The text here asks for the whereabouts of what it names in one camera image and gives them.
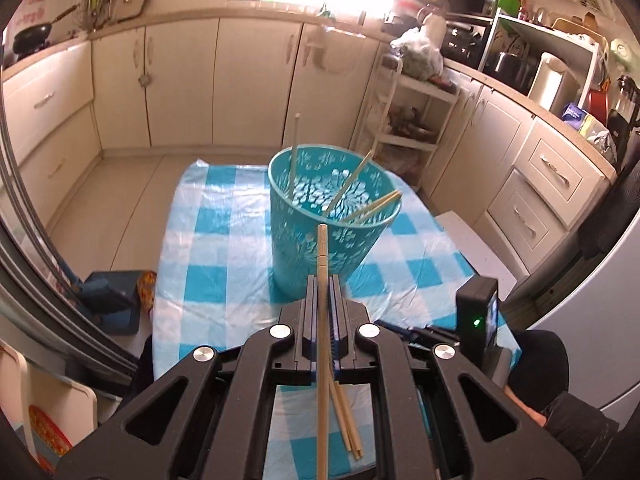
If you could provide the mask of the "white shelf cart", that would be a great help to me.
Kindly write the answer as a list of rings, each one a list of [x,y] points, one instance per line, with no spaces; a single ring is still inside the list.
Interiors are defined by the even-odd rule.
[[[404,73],[399,55],[381,54],[349,147],[420,188],[454,110],[460,88],[448,78],[420,81]]]

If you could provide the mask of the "blue white checkered tablecloth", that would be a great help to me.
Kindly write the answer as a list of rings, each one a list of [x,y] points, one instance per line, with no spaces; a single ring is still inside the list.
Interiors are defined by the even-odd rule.
[[[456,324],[454,296],[472,266],[408,186],[398,217],[344,285],[371,318]],[[195,348],[224,351],[277,321],[285,296],[271,264],[269,180],[261,166],[194,162],[175,190],[152,312],[153,370]]]

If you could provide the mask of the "teal perforated plastic basket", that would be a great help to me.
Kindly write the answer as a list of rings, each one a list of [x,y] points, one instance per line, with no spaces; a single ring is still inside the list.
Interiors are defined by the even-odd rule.
[[[347,280],[374,243],[400,213],[401,198],[363,224],[344,217],[399,188],[392,175],[372,160],[327,217],[322,212],[363,156],[322,144],[300,144],[293,203],[288,199],[291,148],[268,166],[274,281],[293,299],[305,295],[307,278],[316,272],[318,226],[328,226],[329,272]]]

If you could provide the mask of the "white countertop shelf unit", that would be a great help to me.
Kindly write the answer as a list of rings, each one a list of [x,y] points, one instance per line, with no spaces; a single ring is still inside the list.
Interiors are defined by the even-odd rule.
[[[539,60],[544,52],[559,58],[578,81],[575,103],[578,106],[586,104],[600,63],[600,47],[591,40],[522,21],[498,10],[478,70],[485,73],[489,60],[501,51],[512,52],[529,63]]]

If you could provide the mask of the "bamboo chopstick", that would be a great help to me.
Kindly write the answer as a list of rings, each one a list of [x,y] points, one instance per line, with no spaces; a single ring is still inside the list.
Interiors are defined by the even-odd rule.
[[[338,422],[338,426],[340,427],[345,448],[350,454],[352,454],[352,456],[356,456],[355,441],[352,437],[352,432],[350,431],[346,411],[346,401],[344,400],[344,396],[342,395],[342,390],[336,382],[330,382],[329,387],[335,416]]]
[[[343,195],[347,192],[347,190],[352,186],[352,184],[358,179],[360,172],[367,167],[367,164],[371,161],[371,159],[373,158],[374,155],[374,151],[368,151],[367,155],[363,157],[363,159],[361,159],[360,164],[355,168],[355,170],[349,175],[349,177],[346,179],[346,181],[343,183],[343,185],[341,186],[341,188],[338,190],[338,192],[334,195],[334,197],[332,198],[332,200],[329,202],[329,205],[326,207],[326,209],[322,212],[322,216],[323,217],[327,217],[329,215],[329,213],[334,209],[334,207],[337,205],[337,203],[341,200],[341,198],[343,197]]]
[[[354,438],[354,441],[355,441],[355,448],[356,448],[356,456],[354,456],[354,459],[362,460],[363,459],[362,441],[361,441],[358,427],[355,422],[354,413],[352,412],[352,406],[350,405],[349,398],[346,394],[345,389],[338,382],[336,383],[337,385],[340,386],[340,389],[342,390],[342,395],[344,396],[344,400],[346,401],[347,418],[350,426],[350,431],[352,432],[352,437]]]
[[[317,328],[317,478],[329,479],[329,360],[331,349],[329,343],[328,321],[328,281],[329,281],[329,251],[328,226],[318,226],[318,328]]]
[[[400,196],[401,196],[401,192],[399,192],[398,190],[389,192],[383,197],[378,198],[374,202],[367,204],[367,206],[364,206],[356,210],[352,214],[349,214],[347,217],[344,217],[342,219],[342,222],[355,221],[356,219],[359,219],[361,217],[366,216],[367,214],[370,214],[370,212],[373,212],[375,214],[379,209],[386,207],[389,203],[391,203],[393,200],[397,200]]]
[[[288,175],[288,199],[292,203],[294,200],[294,190],[295,190],[299,124],[300,124],[300,113],[296,113],[294,116],[294,131],[293,131],[292,146],[291,146],[290,174]]]
[[[396,203],[399,198],[397,200],[393,200],[391,203],[389,203],[387,206],[393,205],[394,203]],[[359,219],[356,219],[355,221],[352,222],[352,224],[363,224],[364,222],[367,222],[370,218],[376,216],[377,214],[379,214],[381,211],[383,211],[386,207],[379,209],[375,214],[373,212],[370,212],[370,214],[367,214],[364,217],[361,217]]]

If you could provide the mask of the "black microwave oven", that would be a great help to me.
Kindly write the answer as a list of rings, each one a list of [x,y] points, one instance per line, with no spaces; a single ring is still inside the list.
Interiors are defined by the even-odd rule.
[[[440,47],[442,56],[477,70],[487,46],[492,19],[483,15],[447,13],[446,26]]]

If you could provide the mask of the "black frying pan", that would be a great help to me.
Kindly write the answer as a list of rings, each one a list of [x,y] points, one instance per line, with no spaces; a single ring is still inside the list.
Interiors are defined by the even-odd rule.
[[[12,51],[17,59],[21,60],[22,58],[26,58],[26,56],[45,49],[49,45],[48,39],[53,25],[63,18],[66,18],[67,15],[72,14],[77,8],[78,3],[66,9],[61,14],[58,14],[58,16],[50,22],[32,25],[18,32],[14,36],[12,46]]]

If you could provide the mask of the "blue bag on floor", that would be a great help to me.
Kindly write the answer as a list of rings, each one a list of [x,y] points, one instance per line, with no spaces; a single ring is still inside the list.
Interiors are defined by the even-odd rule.
[[[76,287],[90,318],[110,336],[134,336],[154,307],[155,271],[96,271]]]

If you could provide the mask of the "cream kitchen cabinets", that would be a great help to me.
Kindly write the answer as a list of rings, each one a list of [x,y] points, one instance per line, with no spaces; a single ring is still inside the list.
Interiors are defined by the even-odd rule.
[[[230,14],[128,25],[12,66],[4,109],[32,206],[49,224],[102,154],[257,154],[292,143],[348,148],[380,40]],[[421,186],[533,275],[614,182],[578,133],[502,82],[459,65],[454,110]]]

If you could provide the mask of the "white folding stool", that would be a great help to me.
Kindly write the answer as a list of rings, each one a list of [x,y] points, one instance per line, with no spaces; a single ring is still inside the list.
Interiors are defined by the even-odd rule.
[[[1,411],[46,474],[98,428],[97,407],[92,389],[40,370],[1,345]]]

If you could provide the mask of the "bamboo chopstick in basket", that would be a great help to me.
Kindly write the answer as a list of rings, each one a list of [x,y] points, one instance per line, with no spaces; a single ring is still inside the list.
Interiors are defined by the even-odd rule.
[[[367,214],[370,214],[370,212],[373,212],[375,214],[379,209],[386,207],[389,203],[391,203],[393,200],[397,200],[400,196],[401,196],[401,192],[399,192],[398,190],[389,192],[383,197],[378,198],[374,202],[367,204],[367,206],[364,206],[356,210],[352,214],[349,214],[347,217],[344,217],[342,219],[342,222],[355,221],[356,219],[359,219],[361,217],[366,216]]]
[[[294,200],[294,190],[295,190],[299,124],[300,124],[300,113],[296,113],[294,116],[294,131],[293,131],[292,146],[291,146],[290,174],[288,175],[288,199],[292,203]]]
[[[322,216],[323,217],[327,217],[329,215],[329,213],[334,209],[334,207],[337,205],[337,203],[341,200],[341,198],[343,197],[343,195],[347,192],[347,190],[352,186],[352,184],[358,179],[360,172],[367,167],[367,164],[371,161],[371,159],[373,158],[374,155],[374,151],[368,151],[367,155],[363,157],[363,159],[361,159],[360,164],[355,168],[355,170],[349,175],[349,177],[346,179],[346,181],[343,183],[343,185],[341,186],[341,188],[338,190],[338,192],[334,195],[334,197],[332,198],[332,200],[329,202],[329,205],[326,207],[326,209],[322,212]]]
[[[391,203],[389,203],[387,206],[393,205],[394,203],[396,203],[399,198],[397,200],[393,200]],[[352,222],[352,224],[363,224],[364,222],[367,222],[370,218],[376,216],[377,214],[379,214],[381,211],[383,211],[386,207],[379,209],[375,214],[373,212],[370,212],[370,214],[367,214],[364,217],[361,217],[359,219],[356,219],[355,221]]]

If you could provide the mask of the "white plastic bag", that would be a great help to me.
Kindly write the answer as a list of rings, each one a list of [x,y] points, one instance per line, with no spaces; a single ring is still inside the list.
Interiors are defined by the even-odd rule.
[[[420,29],[408,29],[390,42],[390,48],[401,59],[404,75],[418,81],[428,81],[442,74],[442,54]]]

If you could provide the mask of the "white electric kettle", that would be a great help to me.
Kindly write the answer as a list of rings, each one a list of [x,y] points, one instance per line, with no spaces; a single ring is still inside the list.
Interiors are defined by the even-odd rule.
[[[580,84],[568,66],[555,55],[544,52],[527,97],[561,117],[567,105],[578,97],[579,89]]]

